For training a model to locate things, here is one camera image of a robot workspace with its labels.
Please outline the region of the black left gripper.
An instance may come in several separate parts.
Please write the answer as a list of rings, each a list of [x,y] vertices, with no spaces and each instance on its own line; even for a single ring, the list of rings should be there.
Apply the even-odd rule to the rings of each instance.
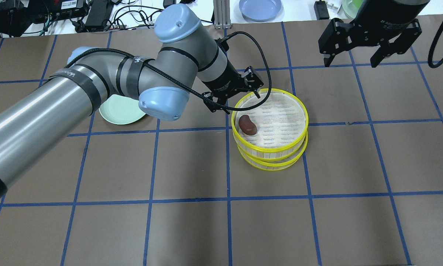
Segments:
[[[216,103],[220,105],[226,104],[229,98],[241,92],[253,92],[260,98],[258,89],[264,86],[264,82],[252,66],[247,67],[243,74],[239,74],[233,66],[227,66],[220,77],[202,83],[210,90],[202,95],[211,101],[217,98]],[[220,109],[227,115],[230,114],[229,106]]]

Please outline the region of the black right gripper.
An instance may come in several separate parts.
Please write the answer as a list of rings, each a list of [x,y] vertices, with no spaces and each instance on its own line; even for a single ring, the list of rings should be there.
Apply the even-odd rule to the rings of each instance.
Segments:
[[[422,7],[365,7],[350,22],[331,19],[318,39],[324,67],[336,55],[356,47],[379,47],[371,56],[376,68],[392,54],[404,54],[421,35],[417,16]]]

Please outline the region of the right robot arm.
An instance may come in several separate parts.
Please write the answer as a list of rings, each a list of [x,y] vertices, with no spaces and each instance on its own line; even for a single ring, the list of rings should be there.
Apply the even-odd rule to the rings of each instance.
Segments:
[[[370,58],[373,68],[393,54],[406,53],[422,34],[417,19],[427,0],[365,0],[349,23],[333,18],[318,39],[323,64],[356,47],[378,47]]]

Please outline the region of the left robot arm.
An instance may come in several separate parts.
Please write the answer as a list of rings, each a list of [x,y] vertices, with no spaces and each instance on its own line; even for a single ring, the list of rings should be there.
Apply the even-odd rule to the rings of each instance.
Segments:
[[[149,116],[181,118],[189,95],[211,112],[242,111],[226,105],[241,92],[264,87],[250,66],[232,66],[227,42],[239,34],[212,39],[197,15],[173,4],[157,18],[162,42],[156,59],[110,48],[78,48],[71,61],[24,99],[0,114],[0,199],[9,188],[110,96],[138,101]]]

